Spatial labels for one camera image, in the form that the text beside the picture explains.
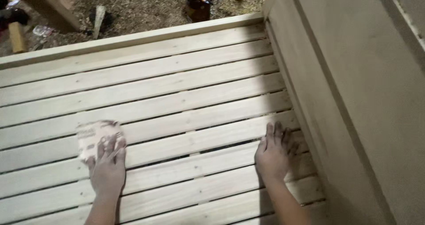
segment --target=wooden bed frame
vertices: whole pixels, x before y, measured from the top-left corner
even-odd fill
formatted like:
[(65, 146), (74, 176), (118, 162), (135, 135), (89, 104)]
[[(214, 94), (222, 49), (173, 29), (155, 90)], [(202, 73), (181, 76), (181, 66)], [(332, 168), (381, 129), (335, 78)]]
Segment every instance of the wooden bed frame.
[(75, 127), (99, 119), (129, 145), (119, 223), (275, 224), (253, 155), (279, 120), (313, 224), (423, 224), (425, 53), (399, 5), (265, 0), (1, 58), (0, 224), (83, 224), (94, 193)]

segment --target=dirt floor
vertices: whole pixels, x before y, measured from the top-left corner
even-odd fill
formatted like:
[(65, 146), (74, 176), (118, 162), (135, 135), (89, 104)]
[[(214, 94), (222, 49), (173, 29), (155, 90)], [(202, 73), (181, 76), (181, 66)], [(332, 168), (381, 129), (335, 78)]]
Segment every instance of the dirt floor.
[[(219, 19), (258, 12), (264, 0), (213, 1), (215, 4), (211, 7), (211, 19)], [(48, 25), (48, 21), (24, 2), (20, 2), (18, 7), (31, 16), (29, 25), (24, 27), (29, 49), (34, 49), (37, 44), (40, 50), (93, 40), (90, 14), (94, 17), (93, 12), (97, 5), (105, 6), (110, 13), (107, 26), (100, 33), (99, 39), (190, 23), (183, 13), (186, 0), (77, 0), (70, 10), (79, 19), (81, 32), (62, 34), (54, 31), (40, 45), (43, 37), (33, 34), (32, 30), (36, 25)], [(11, 54), (12, 47), (6, 30), (0, 34), (0, 56)]]

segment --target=finger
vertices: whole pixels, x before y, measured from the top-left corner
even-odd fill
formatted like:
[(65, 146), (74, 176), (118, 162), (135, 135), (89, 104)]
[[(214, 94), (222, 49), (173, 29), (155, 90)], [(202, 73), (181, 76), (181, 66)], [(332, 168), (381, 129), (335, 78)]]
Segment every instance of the finger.
[(109, 157), (112, 154), (112, 152), (114, 151), (115, 143), (116, 143), (116, 135), (113, 135), (109, 139), (108, 144), (106, 145), (106, 148), (105, 148), (105, 155), (106, 156)]
[(110, 157), (115, 157), (118, 154), (118, 151), (120, 151), (121, 148), (125, 148), (125, 146), (127, 146), (127, 142), (124, 138), (121, 137), (121, 139), (117, 143), (115, 150), (110, 155)]
[(261, 138), (260, 143), (258, 144), (257, 151), (255, 152), (254, 159), (257, 162), (257, 158), (266, 151), (267, 149), (267, 141), (265, 137)]
[(97, 159), (101, 159), (105, 153), (105, 146), (102, 141), (97, 144)]
[(266, 130), (266, 140), (268, 144), (271, 144), (270, 142), (274, 139), (274, 129), (273, 124), (268, 123), (267, 124), (267, 130)]
[(292, 148), (288, 151), (289, 157), (294, 157), (297, 155), (298, 148), (300, 147), (300, 144), (294, 142)]
[(282, 142), (283, 130), (282, 123), (279, 121), (274, 125), (274, 144), (279, 145)]
[(116, 156), (115, 156), (115, 164), (118, 166), (124, 166), (125, 167), (125, 148), (122, 147), (118, 150)]
[(94, 169), (94, 165), (96, 164), (94, 157), (92, 156), (92, 157), (88, 158), (87, 161), (85, 162), (85, 164), (87, 164), (87, 166), (88, 166), (89, 173), (92, 174), (93, 169)]
[(288, 145), (288, 143), (290, 142), (290, 138), (291, 138), (292, 132), (290, 131), (289, 128), (285, 128), (285, 132), (282, 138), (282, 144), (284, 144), (285, 146)]

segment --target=hand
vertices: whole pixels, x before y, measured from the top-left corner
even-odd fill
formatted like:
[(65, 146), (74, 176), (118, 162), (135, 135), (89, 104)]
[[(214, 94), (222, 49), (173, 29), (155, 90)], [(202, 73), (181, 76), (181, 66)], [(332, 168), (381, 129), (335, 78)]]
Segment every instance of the hand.
[(282, 124), (276, 122), (267, 124), (266, 137), (261, 139), (255, 153), (255, 162), (258, 173), (264, 183), (282, 182), (290, 168), (289, 159), (298, 149), (291, 131), (282, 130)]
[(87, 160), (90, 171), (90, 181), (96, 196), (119, 197), (125, 181), (125, 140), (118, 142), (114, 150), (116, 136), (113, 136), (108, 144), (98, 145), (97, 161), (94, 157)]

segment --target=wooden plank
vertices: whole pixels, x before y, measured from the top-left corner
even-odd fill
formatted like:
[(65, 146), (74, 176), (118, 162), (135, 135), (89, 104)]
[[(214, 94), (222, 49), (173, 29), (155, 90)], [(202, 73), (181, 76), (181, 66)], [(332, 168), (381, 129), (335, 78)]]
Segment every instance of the wooden plank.
[[(302, 143), (302, 138), (296, 138), (297, 141), (301, 140), (301, 145), (299, 148), (299, 153), (308, 151), (308, 148), (305, 146), (305, 143)], [(126, 168), (133, 168), (136, 166), (144, 165), (151, 163), (152, 161), (157, 162), (164, 159), (175, 158), (181, 155), (189, 153), (190, 147), (188, 145), (176, 145), (173, 148), (176, 148), (176, 152), (171, 151), (173, 149), (168, 148), (165, 150), (163, 147), (151, 146), (150, 144), (146, 145), (137, 145), (130, 146), (127, 151), (131, 157), (126, 160)], [(302, 157), (303, 164), (301, 167), (295, 166), (299, 170), (310, 170), (313, 171), (311, 158), (308, 155)], [(57, 184), (64, 184), (67, 182), (77, 181), (81, 179), (88, 178), (88, 170), (83, 165), (79, 159), (70, 159), (67, 161), (62, 161), (58, 163), (53, 163), (49, 165), (44, 165), (36, 168), (30, 168), (23, 171), (17, 171), (14, 173), (8, 173), (1, 175), (0, 184), (2, 185), (2, 192), (0, 197), (15, 195), (21, 192), (27, 192), (30, 190), (36, 190), (46, 187), (51, 187)], [(21, 181), (34, 181), (32, 183), (20, 184)]]
[[(331, 221), (327, 215), (326, 203), (314, 203), (312, 205), (304, 206), (303, 209), (310, 213), (312, 225), (331, 225)], [(263, 217), (250, 219), (244, 222), (235, 223), (237, 225), (279, 225), (276, 214), (271, 214)]]
[(385, 212), (340, 114), (294, 0), (276, 0), (268, 29), (295, 111), (339, 224), (385, 224)]
[[(260, 187), (258, 179), (256, 169), (252, 165), (213, 176), (124, 196), (121, 199), (120, 222), (127, 222), (133, 219), (198, 204), (200, 202), (258, 189)], [(303, 188), (305, 188), (305, 186), (310, 188), (308, 189), (308, 193), (301, 192), (304, 190)], [(299, 200), (300, 203), (315, 200), (318, 196), (323, 197), (320, 183), (316, 177), (307, 177), (288, 183), (288, 187), (293, 187), (291, 190), (301, 195), (297, 196), (301, 198)], [(56, 188), (56, 193), (53, 193), (55, 196), (58, 196), (57, 189), (58, 188)], [(34, 199), (42, 195), (42, 193), (45, 193), (45, 191), (48, 190), (0, 200), (0, 204), (8, 204), (8, 206), (0, 207), (0, 214), (2, 214), (0, 222), (13, 221), (15, 219), (41, 214), (46, 211), (57, 210), (60, 207), (71, 206), (71, 204), (79, 204), (77, 200), (90, 202), (94, 198), (94, 192), (90, 188), (90, 191), (83, 191), (83, 195), (80, 195), (81, 190), (69, 190), (68, 200), (54, 199), (52, 201), (54, 204), (41, 201), (35, 202)], [(39, 198), (41, 200), (51, 200), (46, 196), (40, 196)], [(26, 204), (19, 210), (12, 209), (18, 208), (17, 206), (22, 202), (29, 202), (32, 204)]]
[(0, 98), (3, 104), (21, 103), (271, 53), (265, 40), (242, 43), (6, 87), (0, 89)]
[(390, 222), (422, 224), (424, 64), (379, 0), (300, 1), (322, 48), (327, 74), (340, 93), (337, 99), (356, 137), (356, 149), (373, 170), (392, 213)]
[[(295, 115), (288, 111), (278, 113), (276, 115), (263, 116), (255, 119), (222, 125), (215, 128), (200, 130), (191, 134), (183, 134), (162, 140), (152, 141), (142, 145), (129, 146), (126, 164), (127, 167), (130, 165), (142, 165), (184, 154), (199, 152), (214, 147), (220, 147), (232, 143), (259, 138), (265, 134), (265, 128), (268, 122), (275, 122), (278, 120), (291, 128), (296, 128), (298, 125)], [(299, 138), (298, 142), (302, 146), (306, 147), (302, 133), (297, 132), (296, 135), (296, 138)], [(143, 137), (133, 138), (135, 141), (132, 142), (139, 142), (143, 140)], [(12, 168), (16, 168), (17, 166), (27, 167), (75, 157), (78, 155), (78, 149), (75, 146), (76, 142), (77, 141), (75, 141), (74, 138), (68, 137), (7, 150), (0, 153), (0, 161), (14, 163), (16, 166)], [(17, 171), (14, 173), (9, 173), (8, 175), (4, 175), (7, 176), (7, 179), (1, 179), (1, 181), (14, 181), (13, 178), (15, 176), (20, 176), (16, 174), (21, 173), (27, 174), (27, 176), (29, 176), (28, 174), (36, 175), (34, 170), (32, 170), (32, 172)], [(61, 176), (59, 175), (55, 178), (57, 178), (59, 181), (62, 180)], [(32, 183), (32, 186), (40, 187), (40, 183), (44, 182), (37, 180), (36, 182)]]
[[(216, 124), (223, 124), (226, 122), (231, 122), (234, 120), (250, 118), (262, 114), (271, 113), (274, 111), (281, 111), (285, 109), (290, 109), (291, 104), (289, 102), (289, 97), (287, 94), (285, 95), (283, 92), (274, 93), (267, 96), (254, 97), (251, 99), (246, 99), (242, 101), (236, 101), (228, 104), (217, 105), (213, 107), (207, 107), (199, 110), (187, 111), (184, 113), (174, 114), (170, 116), (160, 117), (156, 119), (146, 120), (135, 124), (127, 124), (122, 126), (123, 133), (125, 134), (126, 140), (128, 143), (132, 143), (134, 141), (144, 141), (150, 140), (162, 136), (178, 134), (184, 131), (191, 131), (199, 128), (209, 127)], [(294, 120), (291, 126), (295, 126), (297, 122)], [(74, 143), (70, 146), (77, 147), (77, 139), (74, 138)], [(77, 174), (81, 174), (80, 170), (81, 166), (77, 165), (77, 163), (73, 163), (73, 171)], [(62, 178), (66, 178), (67, 174), (60, 174), (60, 170), (52, 169), (53, 171), (57, 171), (58, 173), (52, 172), (43, 172), (41, 173), (42, 177), (50, 178), (49, 180), (35, 181), (32, 183), (19, 183), (16, 184), (17, 179), (14, 174), (26, 174), (27, 176), (23, 176), (20, 178), (29, 178), (34, 175), (39, 175), (40, 173), (34, 173), (34, 170), (30, 169), (27, 172), (18, 171), (16, 173), (12, 173), (12, 175), (6, 174), (4, 179), (1, 179), (0, 183), (4, 189), (0, 192), (3, 195), (11, 195), (17, 192), (24, 192), (34, 188), (38, 188), (40, 184), (45, 186), (58, 184), (62, 181)]]
[(79, 21), (58, 0), (24, 0), (62, 32), (79, 31)]
[(278, 70), (273, 56), (155, 77), (62, 97), (53, 97), (0, 108), (0, 117), (14, 121), (31, 121), (70, 114), (108, 105), (154, 97), (197, 87), (272, 73)]
[[(175, 93), (164, 97), (155, 97), (133, 103), (23, 124), (0, 130), (0, 134), (23, 135), (22, 140), (16, 138), (21, 143), (40, 141), (48, 138), (75, 134), (75, 128), (78, 124), (96, 121), (101, 118), (120, 121), (120, 123), (128, 123), (274, 92), (283, 87), (284, 83), (282, 77), (278, 73), (275, 73), (197, 90)], [(32, 153), (32, 149), (28, 149), (28, 147), (0, 152), (0, 172), (37, 164), (37, 162), (32, 163), (32, 161), (43, 161), (43, 156), (35, 158), (32, 156)]]
[(263, 39), (264, 37), (265, 33), (261, 26), (248, 26), (80, 56), (71, 56), (19, 68), (0, 70), (0, 78), (2, 79), (0, 86), (43, 80), (176, 54), (246, 43)]
[[(6, 56), (2, 58), (0, 62), (0, 68), (10, 68), (16, 66), (29, 65), (32, 63), (48, 62), (70, 56), (78, 56), (82, 54), (95, 53), (100, 51), (111, 51), (118, 48), (131, 47), (147, 43), (155, 43), (164, 40), (170, 40), (178, 37), (188, 37), (197, 34), (207, 34), (209, 32), (215, 32), (220, 30), (226, 30), (235, 27), (243, 27), (254, 25), (263, 21), (261, 13), (245, 14), (241, 16), (231, 16), (222, 19), (216, 19), (211, 21), (203, 21), (193, 24), (168, 27), (153, 31), (146, 31), (140, 33), (134, 33), (130, 35), (124, 35), (119, 37), (106, 38), (96, 41), (90, 41), (86, 43), (77, 43), (72, 45), (60, 46), (56, 48), (49, 48), (41, 51), (35, 51), (23, 55)], [(226, 41), (228, 38), (221, 37), (221, 41)], [(204, 41), (192, 41), (191, 43), (204, 46), (211, 43), (205, 43)]]
[[(300, 193), (294, 193), (297, 200), (301, 200), (299, 194), (309, 193), (307, 188)], [(325, 203), (316, 203), (307, 208), (310, 209), (313, 218), (313, 224), (321, 225), (323, 223), (315, 223), (322, 220), (322, 214), (325, 212)], [(32, 224), (32, 225), (50, 225), (57, 224), (59, 221), (65, 222), (63, 225), (77, 225), (83, 224), (88, 211), (86, 208), (77, 208), (69, 211), (55, 213), (52, 215), (27, 220), (17, 223), (19, 225)], [(140, 224), (209, 224), (220, 225), (232, 222), (241, 221), (249, 217), (260, 216), (267, 212), (272, 212), (273, 207), (270, 202), (269, 196), (265, 189), (254, 190), (244, 194), (239, 194), (220, 200), (215, 200), (173, 212), (160, 214), (157, 216), (130, 222), (129, 225)]]
[(425, 18), (423, 16), (423, 10), (425, 8), (424, 0), (399, 0), (403, 10), (408, 14), (413, 25), (418, 28), (419, 33), (423, 35), (425, 33)]
[(8, 25), (10, 41), (12, 43), (13, 53), (23, 53), (28, 51), (28, 45), (25, 39), (25, 35), (22, 29), (22, 25), (19, 22), (13, 22)]

